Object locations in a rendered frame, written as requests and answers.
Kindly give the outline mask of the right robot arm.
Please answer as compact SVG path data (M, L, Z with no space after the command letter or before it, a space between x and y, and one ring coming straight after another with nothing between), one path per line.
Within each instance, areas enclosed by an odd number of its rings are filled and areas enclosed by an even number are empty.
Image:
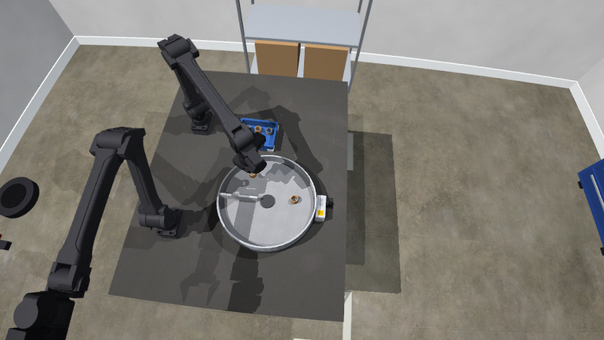
M182 210L162 204L158 197L144 151L145 134L145 128L122 126L95 135L89 150L95 161L68 236L52 263L46 289L24 295L14 311L17 328L9 328L5 340L65 339L67 327L61 325L70 324L76 303L69 298L84 298L88 290L93 244L124 160L141 202L139 224L157 228L157 235L177 236ZM50 327L52 324L59 328Z

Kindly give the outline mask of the blue tray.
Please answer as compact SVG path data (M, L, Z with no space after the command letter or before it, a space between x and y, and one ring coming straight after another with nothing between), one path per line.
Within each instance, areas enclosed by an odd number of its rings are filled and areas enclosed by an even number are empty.
M265 142L264 146L262 148L260 148L259 150L267 151L267 149L268 150L273 149L276 134L277 134L277 129L278 129L278 122L267 121L267 120L256 120L256 119L249 119L249 118L241 118L241 121L243 123L245 123L246 125L249 124L254 132L255 132L255 130L254 130L255 126L261 127L261 134L266 136L266 142ZM268 127L272 128L272 132L273 132L272 135L266 134L266 128L268 128Z

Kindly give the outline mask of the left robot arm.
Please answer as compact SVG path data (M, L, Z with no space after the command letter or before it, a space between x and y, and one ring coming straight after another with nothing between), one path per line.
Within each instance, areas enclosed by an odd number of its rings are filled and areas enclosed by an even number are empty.
M207 131L214 113L238 157L244 159L254 173L260 173L267 166L258 153L266 142L266 136L248 128L229 109L198 66L195 58L199 56L199 51L190 38L184 39L173 34L167 39L157 44L166 63L172 71L174 70L184 92L185 101L182 104L192 118L191 130Z

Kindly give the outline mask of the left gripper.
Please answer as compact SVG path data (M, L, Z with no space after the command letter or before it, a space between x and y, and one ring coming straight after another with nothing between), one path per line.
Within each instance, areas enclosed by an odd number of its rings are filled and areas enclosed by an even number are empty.
M239 167L240 169L244 170L247 173L254 173L249 166L247 166L247 164L244 162L244 159L240 159L240 157L238 157L238 155L236 154L235 157L232 159L233 163L235 166Z

